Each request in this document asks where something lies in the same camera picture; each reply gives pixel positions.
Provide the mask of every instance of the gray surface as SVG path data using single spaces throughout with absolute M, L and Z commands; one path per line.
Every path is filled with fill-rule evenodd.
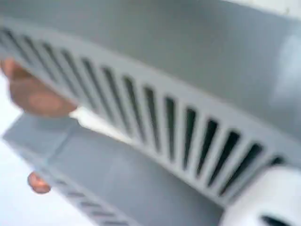
M 1 0 L 0 14 L 139 59 L 301 139 L 300 22 L 217 0 Z
M 69 117 L 44 119 L 23 114 L 3 138 L 43 158 L 56 150 L 78 125 L 77 120 Z
M 218 225 L 222 209 L 159 165 L 124 143 L 78 124 L 74 126 L 72 120 L 63 121 L 73 130 L 50 166 L 73 182 L 144 226 Z M 57 131 L 57 136 L 48 136 L 41 126 L 31 126 L 30 136 L 22 137 L 22 130 L 28 125 L 49 123 L 62 124 L 62 120 L 33 120 L 32 116 L 24 115 L 4 138 L 21 149 L 30 143 L 29 151 L 39 155 L 45 152 L 43 142 L 35 142 L 32 137 L 61 144 L 59 138 L 63 131 Z

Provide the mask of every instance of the plastic vent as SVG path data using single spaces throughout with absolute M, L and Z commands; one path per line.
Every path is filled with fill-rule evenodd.
M 45 167 L 45 162 L 38 160 L 30 152 L 26 153 L 28 154 L 28 161 L 36 166 L 36 171 L 39 175 L 41 175 L 51 186 L 62 192 L 71 204 L 87 214 L 94 222 L 101 226 L 140 226 L 121 211 L 98 200 L 98 198 L 91 195 L 84 188 L 62 176 L 48 165 Z
M 227 205 L 275 158 L 276 150 L 264 137 L 249 132 L 248 123 L 222 116 L 223 107 L 213 107 L 212 100 L 193 88 L 101 48 L 99 55 L 89 54 L 90 44 L 80 40 L 58 33 L 45 40 L 45 35 L 40 39 L 29 33 L 2 27 L 0 44 L 27 67 L 44 70 L 37 74 L 40 79 L 70 92 L 130 136 L 146 155 L 216 203 Z M 68 48 L 75 43 L 85 48 Z

